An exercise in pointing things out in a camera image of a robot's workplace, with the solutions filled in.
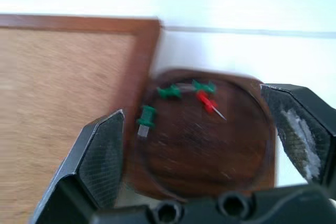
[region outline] wooden frame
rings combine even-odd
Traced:
[[[114,97],[110,107],[110,112],[120,108],[126,109],[124,142],[129,139],[129,135],[134,128],[135,112],[140,105],[142,92],[148,81],[150,65],[159,39],[160,22],[158,19],[0,15],[0,28],[133,35],[135,43],[131,49],[130,60],[123,76],[120,78],[121,81],[118,82],[117,96]],[[10,158],[10,162],[15,163],[16,157]],[[17,195],[13,195],[11,200],[14,200],[15,205],[17,205],[16,201],[19,199],[15,197]],[[8,204],[6,199],[1,200],[1,202],[4,206]],[[19,205],[10,208],[5,207],[0,210],[0,212],[2,211],[8,212],[10,218],[22,218],[23,215],[27,214]],[[0,222],[2,221],[9,221],[9,219],[0,217]]]

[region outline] round wooden tray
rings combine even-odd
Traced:
[[[274,127],[258,98],[222,76],[182,76],[156,82],[211,81],[209,98],[227,118],[207,113],[195,92],[164,100],[151,86],[145,104],[157,109],[156,127],[147,138],[135,139],[144,174],[161,193],[178,199],[249,190],[268,172],[274,159]]]

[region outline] dark wood surface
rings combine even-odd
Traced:
[[[156,19],[0,15],[0,223],[27,223],[87,123],[124,108],[133,130],[159,32]]]
[[[191,83],[191,77],[216,84],[210,98],[227,121],[208,114],[193,92],[181,100],[155,95],[156,86]],[[140,193],[180,200],[273,187],[275,132],[259,84],[252,78],[184,70],[154,80],[144,103],[158,110],[156,127],[146,140],[133,142],[130,183]]]

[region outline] brown wooden frame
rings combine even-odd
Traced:
[[[131,107],[126,108],[125,136],[129,139],[129,132],[133,131],[134,116],[141,101],[141,94],[147,79],[139,76],[148,75],[150,65],[159,39],[160,21],[153,19],[128,19],[109,17],[78,17],[78,16],[39,16],[39,15],[14,15],[1,14],[0,28],[55,30],[55,31],[80,31],[94,33],[113,33],[134,35],[135,45],[125,76],[122,78],[119,89],[129,83],[138,89],[127,88],[118,92],[116,103],[111,106],[111,111],[124,108],[124,100],[134,101]]]

